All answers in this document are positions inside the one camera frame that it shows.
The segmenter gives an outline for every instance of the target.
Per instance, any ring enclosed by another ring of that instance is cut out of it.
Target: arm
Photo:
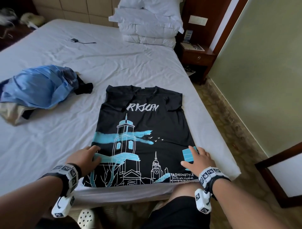
[[[101,158],[92,161],[99,149],[97,146],[81,149],[72,154],[66,163],[78,165],[85,176],[100,163]],[[33,228],[56,203],[62,189],[60,178],[46,176],[0,197],[0,228]]]
[[[216,167],[211,156],[203,148],[198,147],[199,154],[189,146],[194,163],[182,161],[185,168],[196,176],[207,167]],[[270,211],[252,195],[225,179],[218,179],[213,184],[213,193],[226,214],[232,228],[240,229],[287,229]]]

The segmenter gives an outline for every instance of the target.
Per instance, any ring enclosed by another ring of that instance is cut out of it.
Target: black wrist strap
[[[74,164],[74,163],[68,163],[68,164],[75,167],[76,171],[78,172],[78,177],[80,179],[82,177],[82,170],[81,170],[81,168],[78,165]]]
[[[215,176],[215,177],[213,177],[213,178],[210,180],[210,182],[208,183],[208,186],[207,186],[207,188],[205,189],[205,191],[206,191],[206,192],[210,192],[210,193],[212,194],[212,197],[213,197],[215,200],[217,200],[217,199],[216,199],[216,197],[215,197],[215,195],[214,195],[214,193],[213,193],[213,184],[214,184],[214,182],[215,182],[216,180],[218,180],[218,179],[226,179],[226,180],[231,181],[229,178],[227,178],[227,177],[225,177],[225,176]]]
[[[63,174],[60,174],[60,173],[46,173],[41,178],[46,177],[46,176],[56,176],[56,177],[59,177],[62,180],[62,182],[63,182],[63,189],[62,189],[60,197],[66,196],[66,193],[68,192],[68,189],[69,189],[69,185],[68,185],[69,180],[68,180],[67,176],[63,175]]]

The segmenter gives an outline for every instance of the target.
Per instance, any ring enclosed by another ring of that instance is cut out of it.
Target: hand
[[[94,154],[100,149],[101,148],[98,146],[87,146],[70,155],[67,158],[66,163],[76,164],[81,168],[82,176],[86,176],[101,162],[101,157],[97,157],[92,161]]]
[[[197,147],[199,154],[192,146],[189,146],[189,149],[193,155],[193,164],[187,161],[182,161],[180,164],[186,169],[189,169],[195,176],[199,176],[199,174],[207,167],[216,167],[215,161],[211,159],[210,154],[203,148]]]

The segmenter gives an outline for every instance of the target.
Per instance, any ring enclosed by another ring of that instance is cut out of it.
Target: electrical outlet
[[[207,23],[207,18],[202,18],[202,17],[198,17],[198,16],[190,16],[190,20],[189,23],[191,24],[196,24],[196,25],[203,25],[205,26]]]

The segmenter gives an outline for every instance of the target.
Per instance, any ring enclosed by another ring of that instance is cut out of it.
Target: white bed sheet
[[[72,43],[76,38],[81,42]],[[35,181],[91,144],[108,85],[159,86],[183,94],[183,109],[197,146],[231,179],[240,170],[172,48],[123,42],[117,28],[53,20],[0,52],[0,81],[25,68],[67,66],[92,82],[92,94],[71,94],[53,110],[39,110],[13,127],[0,119],[0,195]],[[133,201],[171,192],[175,184],[77,187],[81,203]]]

